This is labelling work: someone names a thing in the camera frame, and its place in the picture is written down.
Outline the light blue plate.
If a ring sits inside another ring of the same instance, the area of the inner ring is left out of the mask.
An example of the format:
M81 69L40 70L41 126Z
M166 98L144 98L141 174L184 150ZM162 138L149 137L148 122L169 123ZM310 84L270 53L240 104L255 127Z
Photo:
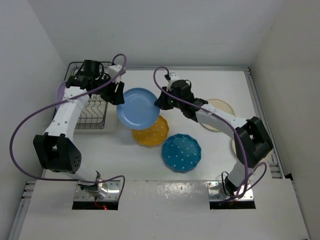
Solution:
M157 97L145 88L131 88L123 93L124 103L116 107L120 122L132 130L151 127L160 115Z

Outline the purple plate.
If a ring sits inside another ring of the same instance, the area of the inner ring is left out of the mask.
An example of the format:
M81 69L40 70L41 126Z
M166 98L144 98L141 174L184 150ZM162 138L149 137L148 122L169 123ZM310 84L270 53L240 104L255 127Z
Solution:
M56 94L55 94L55 102L60 102L63 100L64 98L64 94L65 94L65 88L66 88L66 82L62 81L56 90Z

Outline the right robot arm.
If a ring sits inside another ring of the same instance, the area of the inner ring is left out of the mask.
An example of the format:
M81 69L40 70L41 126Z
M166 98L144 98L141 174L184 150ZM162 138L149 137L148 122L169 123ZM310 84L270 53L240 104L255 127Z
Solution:
M165 75L167 86L161 87L155 106L161 110L179 109L197 123L211 126L229 136L235 143L237 162L222 185L230 199L240 198L248 190L249 177L274 148L262 120L236 117L219 110L207 100L196 98L189 80Z

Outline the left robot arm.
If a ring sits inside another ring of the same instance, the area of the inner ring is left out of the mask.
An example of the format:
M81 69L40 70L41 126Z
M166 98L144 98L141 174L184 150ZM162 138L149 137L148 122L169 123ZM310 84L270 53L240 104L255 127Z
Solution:
M36 135L33 146L40 165L54 173L61 173L79 181L82 190L92 195L104 194L107 185L101 183L101 175L85 165L82 154L73 143L74 132L84 106L91 98L91 91L112 105L123 104L124 83L121 75L125 69L112 64L107 69L101 62L85 60L65 83L63 104L60 104L55 116L42 135Z

